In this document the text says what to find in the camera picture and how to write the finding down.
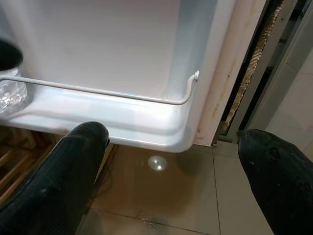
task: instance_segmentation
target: white wall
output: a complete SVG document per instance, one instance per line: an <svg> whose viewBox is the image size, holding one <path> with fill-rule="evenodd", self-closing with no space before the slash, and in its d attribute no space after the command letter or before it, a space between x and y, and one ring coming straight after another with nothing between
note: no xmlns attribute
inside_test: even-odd
<svg viewBox="0 0 313 235"><path fill-rule="evenodd" d="M266 130L313 160L313 49Z"/></svg>

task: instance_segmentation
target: floor tile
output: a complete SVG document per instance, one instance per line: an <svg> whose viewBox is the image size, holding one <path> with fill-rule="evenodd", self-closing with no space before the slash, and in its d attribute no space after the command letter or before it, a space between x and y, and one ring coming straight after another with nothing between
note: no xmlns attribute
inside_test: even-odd
<svg viewBox="0 0 313 235"><path fill-rule="evenodd" d="M155 155L167 160L163 171L148 166L149 157ZM120 146L92 207L217 235L212 154L193 149L173 154Z"/></svg>
<svg viewBox="0 0 313 235"><path fill-rule="evenodd" d="M199 233L90 210L76 235L200 235Z"/></svg>
<svg viewBox="0 0 313 235"><path fill-rule="evenodd" d="M222 154L229 157L238 157L237 145L224 141L218 141L217 145L212 147L213 154Z"/></svg>
<svg viewBox="0 0 313 235"><path fill-rule="evenodd" d="M214 154L222 235L272 235L239 158Z"/></svg>

